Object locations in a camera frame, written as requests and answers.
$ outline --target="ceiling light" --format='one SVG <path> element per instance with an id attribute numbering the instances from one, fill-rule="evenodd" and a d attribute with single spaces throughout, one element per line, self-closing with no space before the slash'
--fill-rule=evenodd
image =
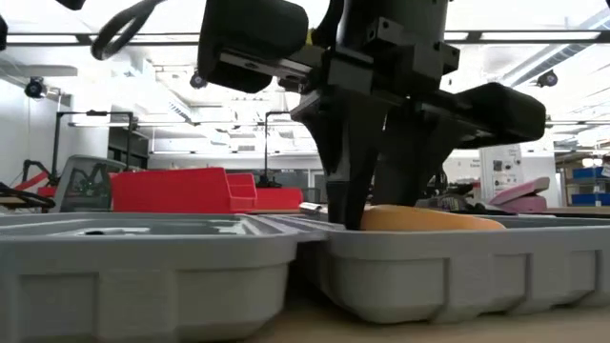
<path id="1" fill-rule="evenodd" d="M 150 154 L 192 154 L 197 151 L 150 151 Z"/>
<path id="2" fill-rule="evenodd" d="M 445 32 L 445 40 L 465 40 L 468 32 Z"/>
<path id="3" fill-rule="evenodd" d="M 565 41 L 565 40 L 595 40 L 599 31 L 558 31 L 558 32 L 485 32 L 480 40 L 492 41 Z"/>
<path id="4" fill-rule="evenodd" d="M 68 123 L 68 126 L 73 128 L 127 128 L 128 123 Z"/>
<path id="5" fill-rule="evenodd" d="M 185 122 L 169 122 L 169 123 L 155 123 L 155 122 L 144 122 L 134 123 L 140 128 L 173 128 L 183 126 Z M 73 128 L 127 128 L 129 123 L 68 123 Z"/>
<path id="6" fill-rule="evenodd" d="M 549 120 L 546 125 L 610 125 L 610 120 Z"/>
<path id="7" fill-rule="evenodd" d="M 7 43 L 78 43 L 73 35 L 60 34 L 13 34 L 7 37 Z"/>
<path id="8" fill-rule="evenodd" d="M 198 34 L 137 34 L 132 43 L 198 43 Z"/>
<path id="9" fill-rule="evenodd" d="M 593 158 L 583 158 L 582 159 L 582 166 L 584 168 L 591 168 L 591 167 L 593 167 Z"/>
<path id="10" fill-rule="evenodd" d="M 607 154 L 610 149 L 555 149 L 553 152 L 588 152 L 594 154 Z"/>

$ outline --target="fluorescent light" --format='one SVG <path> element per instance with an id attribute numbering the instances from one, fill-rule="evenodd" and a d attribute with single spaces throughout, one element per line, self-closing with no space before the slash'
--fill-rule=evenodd
<path id="1" fill-rule="evenodd" d="M 140 128 L 173 128 L 185 125 L 185 122 L 143 122 L 143 123 L 134 123 L 137 127 Z M 69 126 L 73 128 L 127 128 L 129 123 L 68 123 Z"/>
<path id="2" fill-rule="evenodd" d="M 127 128 L 127 123 L 68 123 L 73 128 Z"/>
<path id="3" fill-rule="evenodd" d="M 188 125 L 189 128 L 192 128 L 193 126 L 191 124 L 188 124 L 186 122 L 167 122 L 167 123 L 161 123 L 161 122 L 139 122 L 136 124 L 138 127 L 140 128 L 174 128 L 174 127 L 181 127 L 181 126 L 185 126 Z"/>
<path id="4" fill-rule="evenodd" d="M 197 151 L 151 151 L 150 154 L 192 154 Z"/>
<path id="5" fill-rule="evenodd" d="M 557 32 L 485 32 L 480 40 L 496 41 L 562 41 L 562 40 L 594 40 L 600 36 L 599 31 L 557 31 Z"/>
<path id="6" fill-rule="evenodd" d="M 605 154 L 610 152 L 610 149 L 555 149 L 553 152 L 589 152 L 595 154 Z"/>
<path id="7" fill-rule="evenodd" d="M 591 167 L 593 167 L 593 158 L 583 158 L 582 159 L 582 166 L 584 168 L 591 168 Z"/>
<path id="8" fill-rule="evenodd" d="M 232 125 L 232 126 L 245 126 L 245 127 L 250 127 L 250 126 L 265 126 L 265 122 L 232 122 L 232 121 L 205 121 L 205 122 L 193 122 L 194 124 L 198 124 L 198 125 L 206 125 L 206 124 L 223 124 L 223 125 Z M 299 127 L 302 126 L 303 124 L 298 123 L 298 122 L 272 122 L 269 121 L 267 123 L 268 126 L 285 126 L 285 127 Z"/>
<path id="9" fill-rule="evenodd" d="M 197 43 L 198 34 L 137 34 L 132 43 Z"/>
<path id="10" fill-rule="evenodd" d="M 16 34 L 7 37 L 7 43 L 78 43 L 73 35 Z"/>
<path id="11" fill-rule="evenodd" d="M 546 125 L 610 125 L 610 120 L 549 120 Z"/>
<path id="12" fill-rule="evenodd" d="M 445 32 L 445 40 L 465 40 L 468 32 Z"/>
<path id="13" fill-rule="evenodd" d="M 579 122 L 576 120 L 549 120 L 546 125 L 578 125 Z"/>

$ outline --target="security camera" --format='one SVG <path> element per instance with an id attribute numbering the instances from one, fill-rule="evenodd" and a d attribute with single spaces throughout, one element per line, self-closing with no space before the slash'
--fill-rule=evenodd
<path id="1" fill-rule="evenodd" d="M 26 96 L 36 100 L 47 97 L 48 90 L 43 81 L 42 77 L 31 77 L 29 84 L 24 89 Z"/>
<path id="2" fill-rule="evenodd" d="M 201 90 L 208 86 L 208 81 L 206 81 L 203 77 L 199 76 L 199 72 L 194 71 L 193 76 L 191 76 L 191 87 L 196 90 Z"/>
<path id="3" fill-rule="evenodd" d="M 64 5 L 65 8 L 70 10 L 81 10 L 87 0 L 57 0 L 58 3 Z"/>
<path id="4" fill-rule="evenodd" d="M 553 70 L 550 70 L 539 76 L 538 80 L 536 81 L 536 86 L 540 88 L 554 87 L 557 85 L 558 81 L 559 78 L 557 77 L 555 72 Z"/>

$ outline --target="desk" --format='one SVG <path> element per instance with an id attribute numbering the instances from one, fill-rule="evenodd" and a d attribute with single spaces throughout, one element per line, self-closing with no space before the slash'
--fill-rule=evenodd
<path id="1" fill-rule="evenodd" d="M 307 298 L 285 311 L 248 343 L 600 343 L 610 336 L 610 308 L 557 309 L 524 316 L 484 315 L 452 325 L 371 325 Z"/>

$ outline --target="pink object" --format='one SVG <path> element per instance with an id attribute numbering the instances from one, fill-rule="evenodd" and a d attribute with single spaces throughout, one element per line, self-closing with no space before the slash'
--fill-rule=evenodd
<path id="1" fill-rule="evenodd" d="M 506 212 L 544 212 L 546 199 L 538 193 L 548 190 L 550 182 L 548 177 L 537 178 L 500 192 L 489 203 Z"/>
<path id="2" fill-rule="evenodd" d="M 243 213 L 255 204 L 251 196 L 233 194 L 222 168 L 122 172 L 111 182 L 115 212 Z"/>

